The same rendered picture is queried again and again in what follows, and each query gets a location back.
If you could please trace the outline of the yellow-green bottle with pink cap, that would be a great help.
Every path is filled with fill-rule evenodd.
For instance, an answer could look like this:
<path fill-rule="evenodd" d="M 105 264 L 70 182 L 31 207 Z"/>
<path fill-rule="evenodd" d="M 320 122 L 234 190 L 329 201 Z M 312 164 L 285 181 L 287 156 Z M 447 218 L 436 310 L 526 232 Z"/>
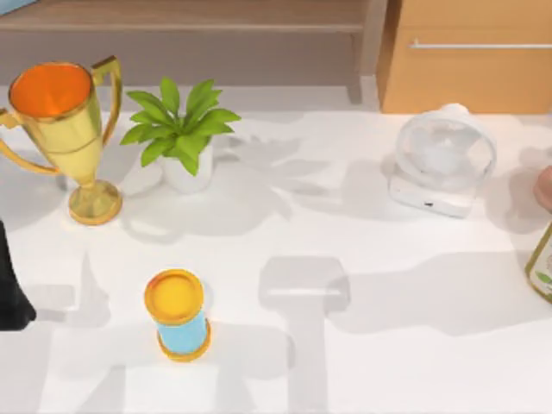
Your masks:
<path fill-rule="evenodd" d="M 551 217 L 524 270 L 535 291 L 552 304 L 552 165 L 540 172 L 533 193 Z"/>

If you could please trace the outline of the white desk fan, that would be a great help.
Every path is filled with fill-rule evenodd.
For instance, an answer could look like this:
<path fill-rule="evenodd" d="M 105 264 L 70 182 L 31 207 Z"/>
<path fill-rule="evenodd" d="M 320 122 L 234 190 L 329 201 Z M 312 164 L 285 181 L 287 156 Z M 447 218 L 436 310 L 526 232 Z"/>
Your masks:
<path fill-rule="evenodd" d="M 443 216 L 465 218 L 493 174 L 497 144 L 459 103 L 412 117 L 400 129 L 389 178 L 394 201 Z"/>

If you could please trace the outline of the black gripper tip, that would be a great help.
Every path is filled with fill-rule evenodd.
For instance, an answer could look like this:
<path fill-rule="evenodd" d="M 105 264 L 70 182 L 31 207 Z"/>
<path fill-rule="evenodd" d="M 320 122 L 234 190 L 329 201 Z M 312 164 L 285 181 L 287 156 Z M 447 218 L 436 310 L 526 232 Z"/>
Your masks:
<path fill-rule="evenodd" d="M 0 219 L 0 331 L 23 330 L 35 319 L 36 310 L 17 280 Z"/>

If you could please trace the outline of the green plant in white pot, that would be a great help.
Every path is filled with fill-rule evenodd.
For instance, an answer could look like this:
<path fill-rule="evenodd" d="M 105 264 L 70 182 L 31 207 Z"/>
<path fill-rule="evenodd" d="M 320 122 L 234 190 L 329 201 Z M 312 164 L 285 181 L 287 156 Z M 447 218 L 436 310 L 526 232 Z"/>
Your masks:
<path fill-rule="evenodd" d="M 214 170 L 212 139 L 232 133 L 242 118 L 220 106 L 222 91 L 214 79 L 195 84 L 182 98 L 176 83 L 164 77 L 160 95 L 132 90 L 127 96 L 141 106 L 130 120 L 134 126 L 120 144 L 142 144 L 140 165 L 160 165 L 162 178 L 175 191 L 193 194 L 205 189 Z"/>

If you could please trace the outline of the gold trophy cup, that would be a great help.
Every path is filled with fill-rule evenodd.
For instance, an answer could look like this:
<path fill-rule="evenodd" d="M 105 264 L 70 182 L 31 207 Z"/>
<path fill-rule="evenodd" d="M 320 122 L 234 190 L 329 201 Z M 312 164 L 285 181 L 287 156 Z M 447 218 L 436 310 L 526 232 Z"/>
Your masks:
<path fill-rule="evenodd" d="M 12 81 L 8 99 L 13 110 L 0 109 L 0 125 L 23 128 L 50 164 L 25 160 L 1 139 L 0 153 L 30 172 L 73 179 L 78 186 L 68 208 L 75 221 L 93 226 L 113 219 L 122 195 L 97 178 L 97 169 L 122 105 L 117 57 L 91 69 L 64 61 L 32 66 Z"/>

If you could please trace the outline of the blue can with yellow lid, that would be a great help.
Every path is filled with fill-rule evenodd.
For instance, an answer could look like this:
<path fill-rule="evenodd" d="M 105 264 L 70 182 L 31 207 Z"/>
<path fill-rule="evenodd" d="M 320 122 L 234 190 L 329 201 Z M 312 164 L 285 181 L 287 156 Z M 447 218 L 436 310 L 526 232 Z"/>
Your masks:
<path fill-rule="evenodd" d="M 211 326 L 204 314 L 204 288 L 184 269 L 155 275 L 144 291 L 144 304 L 157 326 L 157 340 L 173 361 L 196 360 L 210 346 Z"/>

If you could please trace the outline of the brown wooden open shelf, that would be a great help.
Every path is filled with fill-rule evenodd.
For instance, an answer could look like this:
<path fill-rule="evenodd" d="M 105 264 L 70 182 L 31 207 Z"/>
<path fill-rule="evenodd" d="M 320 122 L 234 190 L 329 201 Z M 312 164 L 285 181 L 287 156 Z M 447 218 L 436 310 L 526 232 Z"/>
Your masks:
<path fill-rule="evenodd" d="M 36 0 L 0 15 L 0 47 L 22 36 L 70 32 L 269 32 L 349 35 L 354 73 L 348 97 L 362 100 L 389 0 Z"/>

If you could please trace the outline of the light wooden cupboard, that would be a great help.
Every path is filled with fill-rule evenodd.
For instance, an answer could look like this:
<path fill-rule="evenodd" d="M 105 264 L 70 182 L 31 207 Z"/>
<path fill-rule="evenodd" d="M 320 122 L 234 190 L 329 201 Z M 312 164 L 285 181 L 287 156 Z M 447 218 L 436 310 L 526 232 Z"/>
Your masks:
<path fill-rule="evenodd" d="M 415 114 L 552 110 L 552 50 L 416 50 L 422 43 L 552 43 L 552 0 L 389 0 L 376 67 L 379 106 Z"/>

